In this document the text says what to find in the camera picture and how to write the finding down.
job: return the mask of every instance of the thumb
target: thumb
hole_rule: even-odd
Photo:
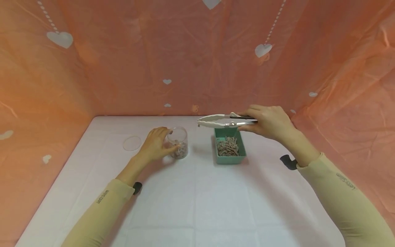
[[[253,133],[257,133],[258,132],[258,125],[254,124],[254,125],[244,125],[244,126],[240,126],[239,131],[248,131],[248,132],[253,132]]]
[[[180,146],[181,146],[181,145],[176,145],[176,146],[172,146],[171,148],[167,148],[167,149],[164,150],[164,153],[165,153],[166,155],[172,154],[172,153],[174,153],[175,151],[177,151],[177,149],[178,149]]]

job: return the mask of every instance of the white table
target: white table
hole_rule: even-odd
[[[197,127],[197,119],[94,118],[16,246],[60,246],[137,153],[124,150],[124,140],[139,136],[144,141],[158,126],[183,126],[189,154],[174,164],[165,159],[140,176],[141,193],[124,208],[105,246],[344,246],[310,185],[279,160],[288,154],[284,147],[242,133],[244,162],[217,165],[213,129]]]

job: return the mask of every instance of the tongs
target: tongs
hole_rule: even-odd
[[[253,119],[252,121],[247,121],[247,122],[230,122],[230,123],[216,123],[214,121],[221,120],[221,119]],[[202,117],[197,120],[197,126],[204,126],[204,127],[209,127],[209,128],[237,128],[239,126],[243,125],[251,125],[251,124],[256,124],[258,120],[256,120],[253,117],[250,116],[240,116],[237,115],[236,113],[232,112],[229,115],[226,114],[214,114],[214,115],[208,115],[205,117]]]

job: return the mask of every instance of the teal container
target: teal container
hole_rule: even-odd
[[[224,141],[225,137],[236,137],[237,145],[239,146],[240,156],[218,156],[217,143],[219,141]],[[220,165],[231,165],[240,164],[243,159],[247,156],[246,149],[244,148],[243,139],[241,138],[240,131],[237,128],[222,128],[214,129],[214,139],[215,139],[215,155],[217,158],[217,164]]]

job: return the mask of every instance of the arm sleeve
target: arm sleeve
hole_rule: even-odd
[[[99,247],[134,188],[113,179],[75,224],[62,247]]]
[[[395,246],[394,235],[377,209],[324,154],[297,168],[340,230],[346,247]]]

